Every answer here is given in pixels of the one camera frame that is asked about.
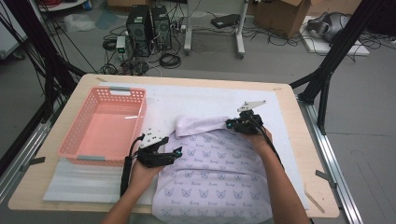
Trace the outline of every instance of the human hand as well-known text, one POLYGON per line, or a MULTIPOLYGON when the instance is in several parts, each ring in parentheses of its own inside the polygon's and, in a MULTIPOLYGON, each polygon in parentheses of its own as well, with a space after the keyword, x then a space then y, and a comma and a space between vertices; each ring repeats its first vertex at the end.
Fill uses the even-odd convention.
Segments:
MULTIPOLYGON (((272 134, 268 129, 262 127, 262 130, 267 134, 268 138, 272 141, 272 134)), ((256 152, 261 154, 266 149, 270 149, 267 141, 265 140, 262 133, 258 132, 257 134, 243 134, 243 136, 253 145, 253 148, 256 152)))
POLYGON ((127 190, 133 190, 143 194, 149 188, 152 178, 158 174, 164 166, 148 168, 140 161, 136 161, 132 167, 131 179, 127 190))

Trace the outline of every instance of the cardboard box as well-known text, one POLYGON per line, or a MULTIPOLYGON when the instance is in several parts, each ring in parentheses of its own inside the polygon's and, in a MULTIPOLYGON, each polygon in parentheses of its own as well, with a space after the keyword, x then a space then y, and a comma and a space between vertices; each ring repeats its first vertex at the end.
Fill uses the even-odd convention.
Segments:
POLYGON ((256 6, 257 4, 253 3, 253 0, 248 0, 247 15, 254 15, 254 12, 256 11, 256 6))
POLYGON ((254 14, 254 24, 277 35, 291 38, 299 32, 312 5, 321 0, 276 0, 260 2, 254 14))
POLYGON ((326 0, 309 8, 308 15, 318 17, 325 11, 352 15, 360 3, 361 0, 326 0))

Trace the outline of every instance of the purple patterned cloth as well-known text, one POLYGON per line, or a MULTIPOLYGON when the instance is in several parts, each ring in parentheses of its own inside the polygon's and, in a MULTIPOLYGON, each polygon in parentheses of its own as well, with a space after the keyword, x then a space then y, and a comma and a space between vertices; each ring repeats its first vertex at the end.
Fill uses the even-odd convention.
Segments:
POLYGON ((166 223, 260 223, 272 217, 265 170, 225 117, 177 119, 165 152, 183 156, 159 174, 153 215, 166 223))

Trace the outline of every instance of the white table mat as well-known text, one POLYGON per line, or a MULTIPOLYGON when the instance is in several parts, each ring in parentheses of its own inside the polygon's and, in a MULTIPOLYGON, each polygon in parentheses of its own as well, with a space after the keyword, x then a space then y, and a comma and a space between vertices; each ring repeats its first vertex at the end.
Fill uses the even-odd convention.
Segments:
MULTIPOLYGON (((154 128, 161 130, 163 135, 168 135, 174 130, 175 120, 179 115, 196 118, 215 116, 238 118, 239 113, 236 109, 245 101, 265 100, 264 105, 253 110, 262 117, 264 126, 273 134, 274 145, 285 166, 285 171, 305 209, 309 208, 274 92, 109 82, 100 85, 146 89, 148 109, 142 132, 154 128)), ((81 167, 60 160, 43 200, 114 203, 119 198, 120 176, 120 167, 81 167)), ((155 188, 156 184, 153 183, 138 203, 151 204, 155 188)))

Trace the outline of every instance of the electronic device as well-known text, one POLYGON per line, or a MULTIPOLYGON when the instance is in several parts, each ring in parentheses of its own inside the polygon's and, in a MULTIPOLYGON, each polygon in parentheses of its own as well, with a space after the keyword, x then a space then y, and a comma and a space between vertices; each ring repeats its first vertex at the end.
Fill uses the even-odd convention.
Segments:
POLYGON ((256 134, 258 129, 263 125, 260 115, 255 115, 252 108, 265 104, 265 101, 245 102, 237 109, 239 119, 227 119, 226 125, 228 129, 233 129, 237 133, 256 134))
POLYGON ((309 20, 306 26, 307 31, 314 30, 322 38, 332 43, 346 27, 349 17, 339 12, 324 12, 320 17, 309 20))
POLYGON ((117 36, 116 50, 119 54, 119 59, 121 61, 128 60, 128 52, 126 48, 126 37, 123 35, 117 36))
POLYGON ((212 19, 210 21, 214 26, 216 26, 218 29, 227 27, 227 26, 232 26, 236 25, 239 22, 239 15, 238 14, 231 14, 223 17, 218 17, 215 19, 212 19))
POLYGON ((173 164, 177 158, 180 158, 183 155, 181 153, 182 147, 176 148, 171 153, 159 153, 158 149, 160 146, 165 145, 168 141, 169 137, 161 137, 159 131, 155 132, 152 129, 148 129, 147 134, 142 134, 134 140, 131 145, 129 155, 125 157, 120 184, 120 196, 122 196, 128 189, 134 159, 140 161, 144 166, 152 168, 173 164), (132 154, 134 145, 137 141, 142 141, 142 143, 140 144, 139 149, 132 154))
POLYGON ((171 29, 168 12, 165 6, 151 8, 152 24, 154 26, 154 38, 157 49, 171 49, 171 29))
POLYGON ((138 57, 149 56, 149 42, 153 38, 149 6, 132 6, 126 21, 126 28, 131 40, 133 55, 138 57))

